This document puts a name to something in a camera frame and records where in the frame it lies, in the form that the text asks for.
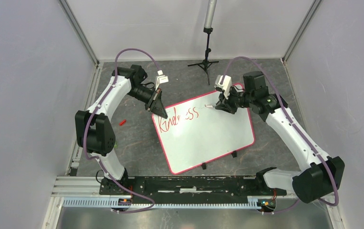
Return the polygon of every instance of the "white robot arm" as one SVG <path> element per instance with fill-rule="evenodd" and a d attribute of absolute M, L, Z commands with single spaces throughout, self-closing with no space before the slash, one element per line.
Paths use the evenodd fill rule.
<path fill-rule="evenodd" d="M 295 120 L 290 108 L 281 98 L 284 110 L 275 94 L 269 94 L 262 72 L 250 72 L 243 75 L 245 90 L 232 86 L 231 78 L 219 76 L 215 88 L 220 91 L 219 101 L 215 109 L 234 114 L 239 107 L 251 108 L 280 136 L 283 142 L 293 153 L 300 171 L 283 171 L 275 167 L 267 168 L 256 174 L 261 185 L 269 188 L 280 188 L 293 191 L 299 199 L 309 203 L 333 191 L 330 178 L 318 155 L 328 165 L 336 187 L 339 188 L 344 162 L 339 158 L 331 158 L 325 151 L 308 136 L 300 124 Z M 309 143 L 317 149 L 316 155 Z"/>
<path fill-rule="evenodd" d="M 147 78 L 147 74 L 141 66 L 132 65 L 130 69 L 119 67 L 118 74 L 116 84 L 113 84 L 113 76 L 97 101 L 86 111 L 78 111 L 75 115 L 77 143 L 80 147 L 83 147 L 83 136 L 87 120 L 98 107 L 88 129 L 87 152 L 103 164 L 107 170 L 107 173 L 104 174 L 106 178 L 110 179 L 110 174 L 116 180 L 124 177 L 126 169 L 121 165 L 114 151 L 115 135 L 110 120 L 122 98 L 128 94 L 144 102 L 147 111 L 167 118 L 161 101 L 162 91 L 157 87 L 158 84 L 155 88 L 147 88 L 144 84 L 141 84 Z"/>

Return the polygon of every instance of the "whiteboard stand leg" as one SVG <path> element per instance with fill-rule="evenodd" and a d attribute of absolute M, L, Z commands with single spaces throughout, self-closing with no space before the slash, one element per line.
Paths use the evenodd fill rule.
<path fill-rule="evenodd" d="M 238 154 L 237 154 L 238 152 L 236 151 L 236 150 L 234 150 L 232 153 L 231 153 L 231 155 L 232 155 L 232 157 L 233 158 L 236 158 L 237 156 L 238 156 Z"/>

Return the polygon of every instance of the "red writing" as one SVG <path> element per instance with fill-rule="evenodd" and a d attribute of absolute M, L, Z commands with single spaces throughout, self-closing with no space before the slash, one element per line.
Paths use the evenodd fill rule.
<path fill-rule="evenodd" d="M 185 119 L 184 120 L 193 120 L 194 118 L 198 118 L 199 114 L 195 110 L 196 107 L 189 108 L 186 112 Z M 157 116 L 158 118 L 158 125 L 159 125 L 159 131 L 167 132 L 172 126 L 178 125 L 180 122 L 183 122 L 183 119 L 180 119 L 180 115 L 177 114 L 176 107 L 173 108 L 173 116 L 169 117 L 167 120 L 163 119 L 160 116 Z"/>

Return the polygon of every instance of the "gray floor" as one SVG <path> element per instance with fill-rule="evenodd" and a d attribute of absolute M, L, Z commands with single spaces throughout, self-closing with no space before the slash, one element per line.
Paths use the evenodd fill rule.
<path fill-rule="evenodd" d="M 164 74 L 169 76 L 169 82 L 162 84 L 162 100 L 169 106 L 186 99 L 214 90 L 216 76 L 222 74 L 228 60 L 221 60 L 210 68 L 210 83 L 207 84 L 206 74 L 199 67 L 187 67 L 188 64 L 200 61 L 160 61 Z M 291 89 L 289 79 L 279 59 L 259 59 L 265 71 L 272 77 L 282 97 L 286 100 L 297 120 L 302 123 L 297 104 Z M 148 73 L 147 82 L 155 79 L 156 68 L 152 62 L 121 62 L 119 66 L 130 67 L 131 64 L 141 65 Z M 107 86 L 114 63 L 103 65 L 96 98 Z M 233 63 L 228 72 L 233 82 L 243 83 L 242 75 L 258 69 L 248 61 L 238 60 Z M 251 113 L 255 131 L 255 144 L 238 152 L 238 157 L 225 156 L 208 163 L 207 169 L 200 167 L 189 170 L 181 175 L 253 175 L 268 168 L 278 167 L 284 170 L 298 170 L 298 165 L 286 145 L 279 136 L 265 124 L 257 115 Z M 126 119 L 123 126 L 118 124 Z M 151 119 L 151 113 L 144 110 L 144 104 L 130 96 L 126 96 L 118 106 L 111 120 L 116 134 L 116 153 L 120 162 L 131 176 L 171 176 L 158 136 Z M 94 176 L 100 167 L 96 161 L 86 161 L 83 157 L 77 176 Z"/>
<path fill-rule="evenodd" d="M 284 209 L 292 200 L 277 201 Z M 107 208 L 63 208 L 58 229 L 331 229 L 325 205 L 304 204 L 285 213 L 262 216 L 250 209 L 153 209 L 115 214 Z"/>

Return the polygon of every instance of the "red marker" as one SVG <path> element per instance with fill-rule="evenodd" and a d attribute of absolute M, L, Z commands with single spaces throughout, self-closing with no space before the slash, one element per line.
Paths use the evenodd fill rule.
<path fill-rule="evenodd" d="M 123 120 L 119 123 L 119 125 L 124 125 L 124 123 L 126 122 L 126 120 Z"/>

